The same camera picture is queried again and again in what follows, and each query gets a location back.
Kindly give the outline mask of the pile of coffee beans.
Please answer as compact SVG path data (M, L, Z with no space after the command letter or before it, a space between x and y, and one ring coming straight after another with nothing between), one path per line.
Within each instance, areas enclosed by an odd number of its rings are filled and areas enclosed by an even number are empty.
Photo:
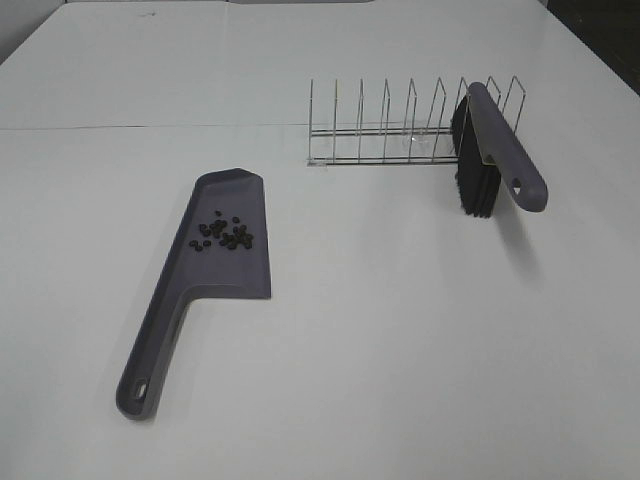
M215 210L211 222L196 224L196 233L188 239L187 246L196 252L206 251L214 245L227 250L251 250L255 241L256 235L240 217L225 217Z

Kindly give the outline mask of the purple plastic dustpan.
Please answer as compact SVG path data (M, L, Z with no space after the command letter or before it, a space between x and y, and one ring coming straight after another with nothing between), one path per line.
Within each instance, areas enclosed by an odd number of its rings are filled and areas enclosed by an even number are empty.
M256 235L251 250L187 246L196 224L214 211L238 216ZM204 174L195 183L116 390L116 405L131 420L155 415L189 304L199 299L268 299L271 276L262 178L235 168Z

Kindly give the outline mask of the purple brush with black bristles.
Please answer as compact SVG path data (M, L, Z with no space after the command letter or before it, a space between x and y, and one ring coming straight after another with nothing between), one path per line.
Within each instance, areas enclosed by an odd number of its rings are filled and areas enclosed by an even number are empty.
M469 85L454 111L451 133L458 158L455 179L465 214L490 217L502 184L521 209L545 210L546 182L486 85Z

